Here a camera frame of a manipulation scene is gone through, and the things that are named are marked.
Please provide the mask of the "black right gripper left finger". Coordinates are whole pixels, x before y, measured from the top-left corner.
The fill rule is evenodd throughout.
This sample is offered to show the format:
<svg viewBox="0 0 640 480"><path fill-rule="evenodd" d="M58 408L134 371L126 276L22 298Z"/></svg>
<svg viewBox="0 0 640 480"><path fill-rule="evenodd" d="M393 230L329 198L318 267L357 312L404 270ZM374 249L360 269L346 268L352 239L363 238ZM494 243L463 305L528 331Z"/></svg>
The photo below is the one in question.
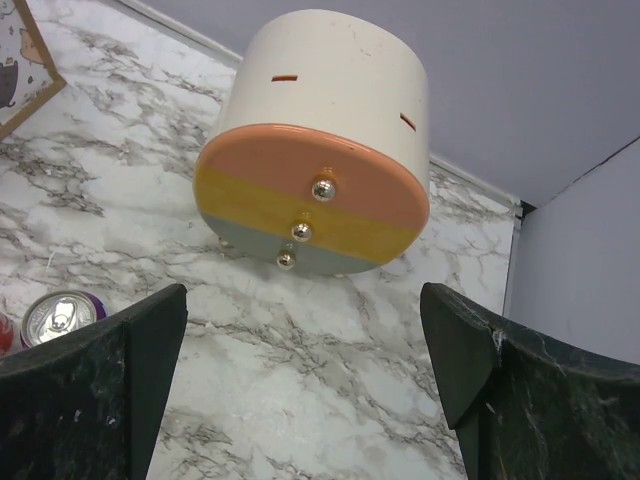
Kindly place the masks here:
<svg viewBox="0 0 640 480"><path fill-rule="evenodd" d="M144 479L187 323L173 284L1 360L4 479Z"/></svg>

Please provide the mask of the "red Coke can front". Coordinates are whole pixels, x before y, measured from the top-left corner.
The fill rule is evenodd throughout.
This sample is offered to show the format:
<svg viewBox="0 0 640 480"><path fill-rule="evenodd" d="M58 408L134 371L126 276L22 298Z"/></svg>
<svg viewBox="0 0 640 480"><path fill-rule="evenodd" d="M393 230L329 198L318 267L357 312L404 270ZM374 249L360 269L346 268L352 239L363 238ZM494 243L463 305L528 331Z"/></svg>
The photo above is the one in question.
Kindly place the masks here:
<svg viewBox="0 0 640 480"><path fill-rule="evenodd" d="M0 313L0 356L11 355L22 349L20 323Z"/></svg>

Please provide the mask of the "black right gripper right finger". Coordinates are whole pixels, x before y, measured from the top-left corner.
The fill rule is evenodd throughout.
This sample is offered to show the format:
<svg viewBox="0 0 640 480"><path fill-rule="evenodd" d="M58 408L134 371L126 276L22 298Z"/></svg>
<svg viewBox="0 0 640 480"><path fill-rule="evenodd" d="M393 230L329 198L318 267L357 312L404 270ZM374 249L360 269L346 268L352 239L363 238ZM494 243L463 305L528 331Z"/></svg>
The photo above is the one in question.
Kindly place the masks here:
<svg viewBox="0 0 640 480"><path fill-rule="evenodd" d="M470 479L636 479L639 367L519 325L444 284L420 316Z"/></svg>

